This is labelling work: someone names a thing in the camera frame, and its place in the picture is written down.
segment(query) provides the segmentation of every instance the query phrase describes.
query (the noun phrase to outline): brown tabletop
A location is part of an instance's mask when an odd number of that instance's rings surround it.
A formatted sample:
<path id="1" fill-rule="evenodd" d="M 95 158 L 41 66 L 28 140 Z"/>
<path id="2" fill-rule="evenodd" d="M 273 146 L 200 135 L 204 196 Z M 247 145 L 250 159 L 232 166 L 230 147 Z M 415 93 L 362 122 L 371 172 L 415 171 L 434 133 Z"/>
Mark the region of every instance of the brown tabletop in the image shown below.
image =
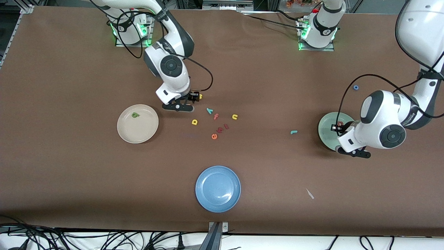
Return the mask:
<path id="1" fill-rule="evenodd" d="M 23 17 L 0 70 L 1 213 L 56 227 L 192 231 L 228 221 L 238 233 L 444 233 L 444 120 L 408 131 L 396 149 L 369 149 L 370 159 L 329 151 L 317 135 L 355 77 L 416 78 L 418 65 L 395 42 L 396 16 L 344 15 L 335 51 L 309 52 L 298 51 L 292 28 L 234 11 L 173 15 L 195 41 L 192 58 L 214 74 L 194 113 L 161 109 L 161 80 L 114 47 L 98 10 L 36 7 Z M 185 63 L 192 87 L 206 87 L 207 72 Z M 353 118 L 371 92 L 392 90 L 377 78 L 357 84 L 343 108 Z M 134 104 L 159 115 L 155 136 L 138 145 L 116 130 Z M 230 129 L 212 140 L 224 123 Z M 194 194 L 213 165 L 242 184 L 237 205 L 221 214 Z"/>

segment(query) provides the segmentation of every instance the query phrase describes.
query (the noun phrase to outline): beige plate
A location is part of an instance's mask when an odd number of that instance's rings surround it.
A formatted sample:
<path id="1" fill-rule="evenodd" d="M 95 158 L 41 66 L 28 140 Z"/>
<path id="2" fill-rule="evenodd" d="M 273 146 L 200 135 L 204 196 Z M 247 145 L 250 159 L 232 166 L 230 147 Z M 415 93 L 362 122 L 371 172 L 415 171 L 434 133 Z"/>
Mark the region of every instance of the beige plate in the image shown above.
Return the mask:
<path id="1" fill-rule="evenodd" d="M 148 141 L 157 131 L 159 117 L 150 106 L 137 104 L 127 108 L 117 121 L 117 132 L 129 143 Z"/>

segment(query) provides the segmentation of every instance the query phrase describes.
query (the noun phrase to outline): green plate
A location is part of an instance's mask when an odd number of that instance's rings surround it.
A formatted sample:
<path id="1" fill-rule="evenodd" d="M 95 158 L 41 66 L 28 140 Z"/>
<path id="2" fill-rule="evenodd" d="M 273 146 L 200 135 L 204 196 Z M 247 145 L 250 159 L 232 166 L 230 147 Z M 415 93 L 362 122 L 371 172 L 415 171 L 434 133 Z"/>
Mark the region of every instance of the green plate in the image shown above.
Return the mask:
<path id="1" fill-rule="evenodd" d="M 331 112 L 321 119 L 319 122 L 319 126 L 317 127 L 317 132 L 319 133 L 319 137 L 321 141 L 331 150 L 335 150 L 336 146 L 339 145 L 339 141 L 337 140 L 337 134 L 334 131 L 331 131 L 332 124 L 336 123 L 337 112 Z M 338 121 L 342 121 L 344 124 L 349 121 L 354 121 L 350 116 L 340 113 Z"/>

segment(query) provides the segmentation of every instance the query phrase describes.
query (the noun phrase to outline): plate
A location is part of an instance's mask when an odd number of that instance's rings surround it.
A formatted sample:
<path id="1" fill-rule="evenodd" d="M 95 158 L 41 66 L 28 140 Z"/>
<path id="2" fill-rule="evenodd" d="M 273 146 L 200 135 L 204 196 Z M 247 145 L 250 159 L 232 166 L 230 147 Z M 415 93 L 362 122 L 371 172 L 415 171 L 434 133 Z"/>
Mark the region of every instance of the plate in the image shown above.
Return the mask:
<path id="1" fill-rule="evenodd" d="M 337 134 L 331 131 L 332 124 L 336 123 L 337 112 L 331 112 L 322 117 L 317 127 L 317 132 L 321 141 L 331 150 L 335 150 L 336 146 L 340 145 L 337 139 Z M 354 121 L 350 116 L 340 113 L 338 121 L 342 121 L 344 124 L 349 121 Z"/>
<path id="2" fill-rule="evenodd" d="M 156 133 L 158 126 L 159 117 L 156 111 L 144 104 L 127 108 L 117 120 L 117 132 L 129 143 L 148 141 Z"/>
<path id="3" fill-rule="evenodd" d="M 213 213 L 226 212 L 241 196 L 241 182 L 231 169 L 212 166 L 204 170 L 196 182 L 196 198 L 200 205 Z"/>

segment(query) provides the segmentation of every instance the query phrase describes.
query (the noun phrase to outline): blue plate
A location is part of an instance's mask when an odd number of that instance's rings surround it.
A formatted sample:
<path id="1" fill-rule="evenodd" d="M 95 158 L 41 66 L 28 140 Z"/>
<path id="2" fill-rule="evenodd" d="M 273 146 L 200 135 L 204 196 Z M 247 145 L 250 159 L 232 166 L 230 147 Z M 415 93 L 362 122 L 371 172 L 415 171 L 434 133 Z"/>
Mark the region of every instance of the blue plate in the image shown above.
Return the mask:
<path id="1" fill-rule="evenodd" d="M 232 209 L 240 196 L 241 182 L 227 167 L 212 166 L 204 170 L 197 179 L 197 200 L 210 212 L 222 213 Z"/>

